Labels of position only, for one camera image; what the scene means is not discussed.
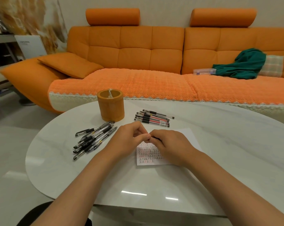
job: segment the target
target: green jacket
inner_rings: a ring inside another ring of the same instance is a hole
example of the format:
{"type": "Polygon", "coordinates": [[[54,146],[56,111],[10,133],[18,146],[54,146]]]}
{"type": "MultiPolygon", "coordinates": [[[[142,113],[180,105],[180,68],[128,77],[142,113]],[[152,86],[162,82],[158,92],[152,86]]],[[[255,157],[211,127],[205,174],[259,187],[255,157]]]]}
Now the green jacket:
{"type": "Polygon", "coordinates": [[[237,79],[255,79],[265,63],[266,54],[251,48],[242,51],[231,64],[214,64],[218,76],[237,79]]]}

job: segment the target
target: white table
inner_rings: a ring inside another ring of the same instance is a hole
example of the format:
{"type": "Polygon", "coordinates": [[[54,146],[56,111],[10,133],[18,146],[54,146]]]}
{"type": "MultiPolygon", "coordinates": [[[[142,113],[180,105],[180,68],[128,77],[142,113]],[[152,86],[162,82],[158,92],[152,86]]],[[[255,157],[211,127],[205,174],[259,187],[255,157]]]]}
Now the white table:
{"type": "MultiPolygon", "coordinates": [[[[124,106],[125,118],[115,125],[133,122],[136,112],[143,108],[174,115],[170,129],[191,128],[206,154],[284,213],[284,124],[218,103],[125,100],[124,106]]],[[[103,123],[98,102],[91,102],[47,124],[27,152],[26,170],[32,184],[43,194],[57,198],[105,146],[73,161],[72,150],[78,141],[75,133],[103,123]]],[[[145,128],[167,129],[150,124],[145,128]]],[[[135,152],[109,174],[95,204],[224,215],[186,169],[173,165],[137,167],[135,152]]]]}

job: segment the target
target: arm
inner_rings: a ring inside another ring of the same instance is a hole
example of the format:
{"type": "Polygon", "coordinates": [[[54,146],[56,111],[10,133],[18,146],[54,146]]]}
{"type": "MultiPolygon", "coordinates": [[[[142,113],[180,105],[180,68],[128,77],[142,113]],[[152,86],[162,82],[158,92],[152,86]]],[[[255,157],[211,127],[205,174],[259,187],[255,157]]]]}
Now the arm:
{"type": "Polygon", "coordinates": [[[214,196],[234,226],[284,226],[284,214],[242,184],[176,131],[153,130],[150,142],[171,163],[189,169],[214,196]]]}
{"type": "Polygon", "coordinates": [[[120,159],[130,155],[150,137],[140,122],[119,127],[106,147],[93,157],[32,226],[85,225],[106,176],[120,159]]]}

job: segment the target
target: forearm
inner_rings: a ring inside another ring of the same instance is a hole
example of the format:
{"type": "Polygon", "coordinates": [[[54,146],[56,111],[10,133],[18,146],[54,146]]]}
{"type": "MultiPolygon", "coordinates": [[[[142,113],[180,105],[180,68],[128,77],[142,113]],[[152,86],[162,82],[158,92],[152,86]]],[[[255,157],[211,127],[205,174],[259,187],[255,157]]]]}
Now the forearm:
{"type": "Polygon", "coordinates": [[[214,196],[234,226],[284,226],[284,214],[202,152],[189,156],[187,168],[214,196]]]}
{"type": "Polygon", "coordinates": [[[102,182],[118,159],[104,148],[87,164],[67,189],[32,224],[33,226],[84,225],[102,182]]]}

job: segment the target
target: clear plastic box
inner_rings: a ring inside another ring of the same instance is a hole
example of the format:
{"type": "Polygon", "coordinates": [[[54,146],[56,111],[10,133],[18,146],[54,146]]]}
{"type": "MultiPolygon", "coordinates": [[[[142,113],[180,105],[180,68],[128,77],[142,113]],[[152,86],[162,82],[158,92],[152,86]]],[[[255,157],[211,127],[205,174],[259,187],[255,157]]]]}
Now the clear plastic box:
{"type": "Polygon", "coordinates": [[[216,69],[213,69],[213,68],[193,70],[193,75],[215,74],[215,73],[216,73],[216,69]]]}

